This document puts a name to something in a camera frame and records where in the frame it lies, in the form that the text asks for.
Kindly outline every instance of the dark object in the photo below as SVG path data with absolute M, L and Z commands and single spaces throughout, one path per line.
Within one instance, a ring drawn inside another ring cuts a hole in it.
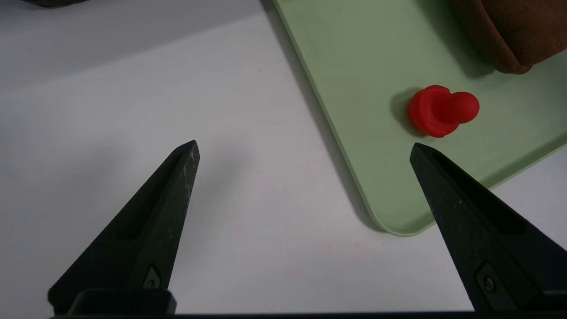
M 23 0 L 32 5 L 40 6 L 43 8 L 58 8 L 74 5 L 77 3 L 85 2 L 87 0 Z
M 437 150 L 410 162 L 475 310 L 567 310 L 563 248 Z
M 500 72 L 523 74 L 567 48 L 567 1 L 452 3 L 475 46 Z
M 476 310 L 521 311 L 172 315 L 175 300 L 166 288 L 198 160 L 194 141 L 177 148 L 59 279 L 49 291 L 58 318 L 567 316 L 561 271 L 567 269 L 567 253 L 443 154 L 421 144 L 413 147 L 410 161 L 472 304 Z
M 479 100 L 470 93 L 451 93 L 441 85 L 431 85 L 414 94 L 408 115 L 413 126 L 433 137 L 444 137 L 472 121 L 479 113 Z
M 55 314 L 67 313 L 73 302 L 82 300 L 76 299 L 79 293 L 89 289 L 106 289 L 111 294 L 167 289 L 198 163 L 195 141 L 166 158 L 51 287 L 48 299 Z M 144 294 L 136 297 L 144 299 Z M 88 293 L 83 298 L 91 300 L 91 296 Z

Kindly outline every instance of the red plastic piece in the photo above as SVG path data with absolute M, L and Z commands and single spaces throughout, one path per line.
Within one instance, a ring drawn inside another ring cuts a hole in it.
M 459 124 L 479 113 L 479 100 L 470 93 L 451 94 L 448 88 L 431 85 L 415 93 L 409 102 L 409 119 L 418 130 L 433 137 L 452 133 Z

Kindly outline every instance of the white table surface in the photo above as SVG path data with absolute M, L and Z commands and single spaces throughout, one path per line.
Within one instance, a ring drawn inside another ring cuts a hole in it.
M 52 314 L 48 288 L 192 139 L 177 312 L 471 309 L 437 227 L 369 222 L 270 3 L 2 0 L 0 43 L 2 317 Z M 496 193 L 567 247 L 565 189 L 564 149 Z

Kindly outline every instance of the red rubber toy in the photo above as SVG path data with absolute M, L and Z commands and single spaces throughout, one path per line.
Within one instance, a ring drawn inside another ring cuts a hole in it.
M 431 85 L 415 93 L 409 102 L 409 119 L 423 134 L 443 137 L 459 124 L 472 121 L 479 113 L 479 100 L 470 93 L 451 93 L 441 85 Z

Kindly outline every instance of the green plastic tray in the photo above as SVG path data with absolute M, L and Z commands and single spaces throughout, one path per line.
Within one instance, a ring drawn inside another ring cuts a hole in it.
M 494 187 L 567 142 L 567 56 L 524 75 L 495 72 L 446 0 L 277 0 L 276 5 L 373 220 L 398 236 L 434 223 L 409 164 L 430 145 Z M 438 84 L 480 101 L 478 117 L 436 139 L 407 104 Z

